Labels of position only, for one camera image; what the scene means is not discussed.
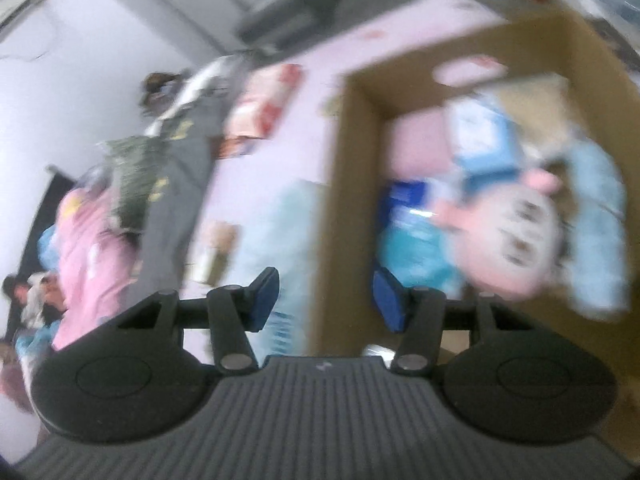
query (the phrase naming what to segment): white wall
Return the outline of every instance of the white wall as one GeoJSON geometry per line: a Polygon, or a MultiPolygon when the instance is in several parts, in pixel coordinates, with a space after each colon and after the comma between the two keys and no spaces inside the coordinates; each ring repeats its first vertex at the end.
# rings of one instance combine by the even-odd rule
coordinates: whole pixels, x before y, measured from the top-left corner
{"type": "MultiPolygon", "coordinates": [[[[143,131],[137,103],[146,74],[192,66],[115,0],[49,0],[0,43],[0,58],[48,49],[35,62],[0,59],[0,278],[17,268],[46,165],[82,174],[100,161],[97,142],[143,131]]],[[[0,334],[7,311],[2,298],[0,334]]],[[[0,454],[22,456],[36,428],[0,397],[0,454]]]]}

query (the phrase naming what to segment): cardboard box wall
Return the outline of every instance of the cardboard box wall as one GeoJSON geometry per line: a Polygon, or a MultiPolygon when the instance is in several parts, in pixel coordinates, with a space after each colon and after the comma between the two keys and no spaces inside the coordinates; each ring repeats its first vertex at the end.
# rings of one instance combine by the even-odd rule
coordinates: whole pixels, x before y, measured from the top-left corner
{"type": "MultiPolygon", "coordinates": [[[[321,261],[309,353],[359,355],[371,343],[393,346],[371,296],[376,211],[386,163],[385,123],[441,105],[467,88],[434,81],[443,62],[476,54],[506,65],[508,78],[556,72],[571,83],[590,136],[617,162],[626,185],[630,259],[640,261],[640,96],[619,60],[589,25],[567,10],[549,10],[472,36],[383,61],[346,79],[335,147],[332,186],[321,234],[321,261]]],[[[632,311],[618,323],[582,318],[551,296],[518,304],[608,364],[619,377],[620,405],[608,440],[630,458],[640,456],[640,285],[634,278],[632,311]]]]}

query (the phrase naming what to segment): pink plush toy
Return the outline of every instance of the pink plush toy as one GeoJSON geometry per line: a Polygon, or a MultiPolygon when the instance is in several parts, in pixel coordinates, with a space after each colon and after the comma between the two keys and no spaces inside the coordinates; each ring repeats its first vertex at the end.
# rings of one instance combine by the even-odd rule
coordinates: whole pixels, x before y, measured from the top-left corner
{"type": "Polygon", "coordinates": [[[431,220],[454,229],[454,260],[472,285],[505,300],[530,298],[550,277],[561,241],[547,195],[560,187],[543,170],[496,184],[464,207],[439,201],[431,220]]]}

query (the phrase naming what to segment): red and white package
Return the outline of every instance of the red and white package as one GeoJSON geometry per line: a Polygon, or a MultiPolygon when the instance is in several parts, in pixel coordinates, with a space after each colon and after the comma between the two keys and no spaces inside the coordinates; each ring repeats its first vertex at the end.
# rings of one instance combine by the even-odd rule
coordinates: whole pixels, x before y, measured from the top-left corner
{"type": "Polygon", "coordinates": [[[227,139],[265,139],[302,79],[297,64],[277,64],[254,72],[226,120],[227,139]]]}

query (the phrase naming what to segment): pink pig plush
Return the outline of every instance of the pink pig plush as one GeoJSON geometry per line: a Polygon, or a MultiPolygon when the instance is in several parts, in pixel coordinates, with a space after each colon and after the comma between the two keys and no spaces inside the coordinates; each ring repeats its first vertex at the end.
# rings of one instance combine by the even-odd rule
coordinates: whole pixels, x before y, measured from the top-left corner
{"type": "Polygon", "coordinates": [[[547,195],[559,179],[527,171],[520,182],[496,184],[464,207],[434,204],[431,220],[455,230],[454,260],[472,285],[505,300],[530,298],[549,277],[561,230],[547,195]]]}

